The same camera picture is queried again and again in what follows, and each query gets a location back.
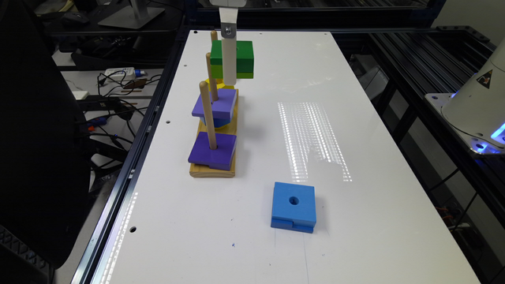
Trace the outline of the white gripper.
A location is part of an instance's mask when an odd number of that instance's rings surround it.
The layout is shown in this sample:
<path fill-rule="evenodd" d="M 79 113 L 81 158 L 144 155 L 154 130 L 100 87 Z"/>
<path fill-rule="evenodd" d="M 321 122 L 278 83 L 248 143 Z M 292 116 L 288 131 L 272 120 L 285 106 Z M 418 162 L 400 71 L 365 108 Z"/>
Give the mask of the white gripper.
<path fill-rule="evenodd" d="M 209 0 L 219 7 L 222 36 L 223 82 L 235 85 L 237 82 L 237 18 L 236 8 L 244 7 L 247 0 Z"/>

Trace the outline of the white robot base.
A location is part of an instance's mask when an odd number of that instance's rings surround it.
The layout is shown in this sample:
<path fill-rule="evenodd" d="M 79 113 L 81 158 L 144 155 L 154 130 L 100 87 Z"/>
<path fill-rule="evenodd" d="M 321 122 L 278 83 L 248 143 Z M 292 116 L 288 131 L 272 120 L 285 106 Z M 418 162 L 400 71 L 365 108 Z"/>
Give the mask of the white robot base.
<path fill-rule="evenodd" d="M 476 155 L 504 153 L 504 43 L 455 93 L 425 99 Z"/>

